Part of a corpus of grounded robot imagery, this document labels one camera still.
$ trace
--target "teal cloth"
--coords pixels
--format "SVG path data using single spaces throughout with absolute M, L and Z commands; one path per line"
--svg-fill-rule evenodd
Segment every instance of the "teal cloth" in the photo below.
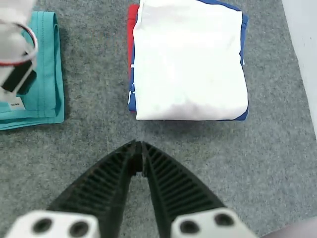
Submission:
M 8 103 L 0 103 L 0 130 L 23 126 L 61 123 L 65 118 L 64 88 L 61 72 L 60 39 L 54 12 L 35 11 L 29 26 L 38 42 L 37 78 L 21 97 L 26 110 L 11 111 Z M 25 33 L 28 42 L 32 42 Z

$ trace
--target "white fabric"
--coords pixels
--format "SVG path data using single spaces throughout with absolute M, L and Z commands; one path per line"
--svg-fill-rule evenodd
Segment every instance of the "white fabric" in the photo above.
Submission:
M 242 12 L 197 0 L 141 0 L 134 27 L 137 119 L 235 119 L 248 106 Z

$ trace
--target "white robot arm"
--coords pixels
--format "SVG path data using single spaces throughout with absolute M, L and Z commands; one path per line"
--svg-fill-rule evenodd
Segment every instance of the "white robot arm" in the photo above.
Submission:
M 27 26 L 36 0 L 0 1 L 0 102 L 10 102 L 35 68 L 38 43 Z M 21 35 L 30 35 L 33 45 Z

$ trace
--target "blue cloth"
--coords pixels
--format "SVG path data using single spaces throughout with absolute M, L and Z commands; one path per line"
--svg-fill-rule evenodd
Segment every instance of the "blue cloth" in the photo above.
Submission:
M 232 6 L 230 4 L 224 3 L 224 2 L 220 2 L 217 0 L 198 0 L 201 2 L 204 2 L 206 4 L 220 4 L 223 6 L 226 6 L 228 8 L 231 8 L 233 10 L 236 11 L 241 11 L 239 8 Z M 246 38 L 246 28 L 248 25 L 248 16 L 245 14 L 242 14 L 242 25 L 241 25 L 241 51 L 240 51 L 240 56 L 241 56 L 241 60 L 240 63 L 241 65 L 243 65 L 243 50 L 244 50 L 244 41 Z M 132 57 L 131 57 L 131 65 L 134 64 L 134 44 L 133 44 L 133 49 L 132 49 Z M 130 81 L 129 81 L 129 100 L 128 100 L 128 108 L 129 111 L 131 112 L 135 112 L 137 110 L 136 108 L 136 101 L 135 101 L 135 88 L 134 88 L 134 68 L 131 67 L 131 73 L 130 73 Z M 247 115 L 248 115 L 248 110 L 249 107 L 247 108 L 247 110 L 238 118 L 236 118 L 235 120 L 245 120 Z
M 0 130 L 64 121 L 64 88 L 61 72 L 60 39 L 54 12 L 32 13 L 29 26 L 39 42 L 37 78 L 21 97 L 25 110 L 11 111 L 0 103 Z

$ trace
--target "carpet floor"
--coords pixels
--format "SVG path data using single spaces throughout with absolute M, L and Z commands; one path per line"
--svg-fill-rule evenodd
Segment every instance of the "carpet floor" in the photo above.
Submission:
M 136 121 L 127 110 L 122 0 L 38 0 L 58 16 L 66 121 L 0 132 L 0 236 L 44 209 L 125 142 L 167 152 L 256 234 L 317 216 L 317 143 L 281 0 L 228 0 L 249 15 L 245 122 Z M 147 181 L 133 178 L 121 237 L 158 237 Z

